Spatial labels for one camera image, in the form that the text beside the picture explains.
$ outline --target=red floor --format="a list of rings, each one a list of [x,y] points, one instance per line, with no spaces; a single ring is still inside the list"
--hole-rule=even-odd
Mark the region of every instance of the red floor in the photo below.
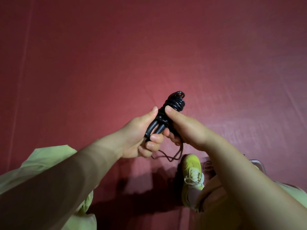
[[[3,0],[0,173],[35,148],[80,149],[182,90],[184,114],[307,190],[306,4]],[[94,194],[99,228],[188,229],[167,183],[176,166],[116,163]]]

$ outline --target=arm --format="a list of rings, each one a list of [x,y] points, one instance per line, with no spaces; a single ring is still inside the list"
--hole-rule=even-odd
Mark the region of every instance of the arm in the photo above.
[[[306,229],[307,209],[226,139],[195,119],[165,109],[184,142],[206,151],[223,187],[255,229]],[[178,139],[169,136],[173,142]]]
[[[2,228],[61,229],[119,158],[148,157],[159,149],[161,134],[151,135],[151,142],[143,144],[145,131],[156,115],[155,107],[117,132],[0,195]]]

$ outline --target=white shoelace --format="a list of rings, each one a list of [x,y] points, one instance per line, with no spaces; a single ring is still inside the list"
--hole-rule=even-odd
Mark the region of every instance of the white shoelace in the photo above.
[[[192,188],[199,188],[199,187],[204,187],[203,183],[205,180],[204,174],[200,173],[199,169],[197,168],[190,168],[191,172],[191,177],[186,177],[185,178],[185,183],[187,185],[192,186]]]

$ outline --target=black jump rope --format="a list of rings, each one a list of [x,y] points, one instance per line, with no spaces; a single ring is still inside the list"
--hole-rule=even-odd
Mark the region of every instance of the black jump rope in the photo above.
[[[182,111],[183,107],[185,106],[185,102],[183,100],[184,97],[185,97],[185,94],[182,91],[177,91],[175,93],[172,93],[167,98],[164,105],[158,110],[158,114],[156,118],[154,119],[154,121],[151,122],[151,124],[146,130],[146,133],[145,133],[145,137],[147,138],[146,142],[150,141],[150,134],[157,125],[158,127],[154,132],[155,134],[160,134],[163,132],[165,128],[168,128],[174,135],[180,137],[179,133],[174,129],[172,125],[173,121],[166,115],[165,107],[170,106],[178,112]],[[157,156],[157,157],[151,156],[151,158],[158,159],[160,157],[166,157],[169,162],[172,162],[174,160],[180,160],[182,156],[182,151],[183,151],[183,142],[182,142],[182,138],[180,137],[180,149],[173,157],[168,156],[166,155],[165,152],[159,150],[159,152],[162,152],[164,156]]]

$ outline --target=yellow sneaker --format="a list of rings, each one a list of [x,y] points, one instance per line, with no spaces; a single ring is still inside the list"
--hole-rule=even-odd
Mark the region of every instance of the yellow sneaker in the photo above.
[[[198,157],[194,154],[188,154],[182,160],[182,173],[184,177],[181,200],[182,203],[189,208],[191,204],[188,201],[188,190],[189,189],[198,189],[202,190],[204,188],[204,174],[201,172],[201,163]]]

